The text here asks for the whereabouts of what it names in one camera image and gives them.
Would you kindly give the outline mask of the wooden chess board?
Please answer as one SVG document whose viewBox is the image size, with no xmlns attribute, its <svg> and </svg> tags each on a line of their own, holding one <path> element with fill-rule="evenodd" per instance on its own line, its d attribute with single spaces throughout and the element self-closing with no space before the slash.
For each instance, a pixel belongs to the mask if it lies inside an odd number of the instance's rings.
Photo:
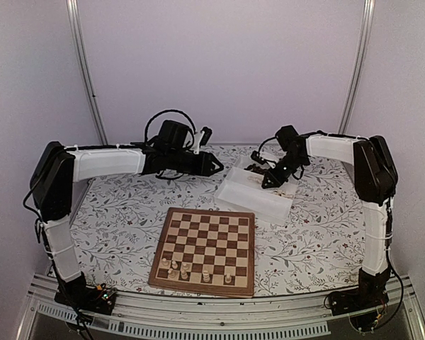
<svg viewBox="0 0 425 340">
<path fill-rule="evenodd" d="M 255 215 L 230 212 L 169 208 L 154 254 L 148 284 L 152 288 L 231 298 L 252 298 L 255 279 Z M 165 258 L 178 263 L 170 278 L 162 268 Z M 191 264 L 188 280 L 182 280 L 182 263 Z M 208 270 L 210 282 L 202 282 Z M 227 285 L 225 274 L 234 276 Z"/>
</svg>

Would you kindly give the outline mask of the light chess queen piece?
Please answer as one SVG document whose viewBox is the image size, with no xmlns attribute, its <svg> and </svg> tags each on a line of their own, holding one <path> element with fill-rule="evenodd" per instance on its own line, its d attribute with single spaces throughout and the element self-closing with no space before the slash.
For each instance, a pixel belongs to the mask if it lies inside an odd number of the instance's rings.
<svg viewBox="0 0 425 340">
<path fill-rule="evenodd" d="M 209 283 L 210 282 L 210 273 L 208 270 L 203 270 L 202 272 L 202 282 Z"/>
</svg>

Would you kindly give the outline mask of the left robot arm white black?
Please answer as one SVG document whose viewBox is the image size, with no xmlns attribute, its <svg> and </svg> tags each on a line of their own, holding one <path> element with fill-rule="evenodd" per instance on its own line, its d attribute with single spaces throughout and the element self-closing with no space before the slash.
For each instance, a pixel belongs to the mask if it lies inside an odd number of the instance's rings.
<svg viewBox="0 0 425 340">
<path fill-rule="evenodd" d="M 117 174 L 161 175 L 172 170 L 180 175 L 209 177 L 221 172 L 223 164 L 201 148 L 212 131 L 197 131 L 194 124 L 165 120 L 157 135 L 143 142 L 115 145 L 66 147 L 50 142 L 30 179 L 23 207 L 37 216 L 35 232 L 45 243 L 55 273 L 65 284 L 62 291 L 75 307 L 86 307 L 91 292 L 84 287 L 70 233 L 74 183 Z"/>
</svg>

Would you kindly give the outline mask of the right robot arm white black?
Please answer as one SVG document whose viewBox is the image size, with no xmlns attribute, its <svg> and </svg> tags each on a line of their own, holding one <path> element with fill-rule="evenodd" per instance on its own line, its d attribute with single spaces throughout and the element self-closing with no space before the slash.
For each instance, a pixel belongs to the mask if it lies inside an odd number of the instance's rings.
<svg viewBox="0 0 425 340">
<path fill-rule="evenodd" d="M 325 157 L 353 166 L 354 188 L 363 204 L 365 255 L 358 274 L 358 288 L 352 303 L 368 308 L 385 290 L 391 265 L 388 251 L 392 242 L 392 203 L 398 181 L 397 170 L 385 138 L 354 137 L 321 130 L 300 134 L 292 125 L 274 136 L 284 156 L 274 159 L 258 149 L 251 158 L 269 166 L 263 175 L 263 189 L 278 188 L 310 165 L 310 157 Z"/>
</svg>

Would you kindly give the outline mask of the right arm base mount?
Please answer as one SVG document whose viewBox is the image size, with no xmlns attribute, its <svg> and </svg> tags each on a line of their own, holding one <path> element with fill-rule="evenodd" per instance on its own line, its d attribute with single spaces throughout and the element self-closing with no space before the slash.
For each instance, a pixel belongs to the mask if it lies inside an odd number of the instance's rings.
<svg viewBox="0 0 425 340">
<path fill-rule="evenodd" d="M 372 332 L 385 313 L 389 298 L 385 284 L 360 283 L 357 288 L 333 291 L 324 299 L 324 306 L 334 316 L 351 315 L 351 326 L 360 333 Z"/>
</svg>

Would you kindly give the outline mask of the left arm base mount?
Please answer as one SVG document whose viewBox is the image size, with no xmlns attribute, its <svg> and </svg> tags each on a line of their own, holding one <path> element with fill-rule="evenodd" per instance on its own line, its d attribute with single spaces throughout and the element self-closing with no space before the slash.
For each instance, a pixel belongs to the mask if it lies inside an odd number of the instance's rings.
<svg viewBox="0 0 425 340">
<path fill-rule="evenodd" d="M 55 295 L 55 302 L 102 315 L 112 315 L 117 290 L 105 283 L 96 286 L 87 285 L 85 275 L 66 283 L 61 280 Z"/>
</svg>

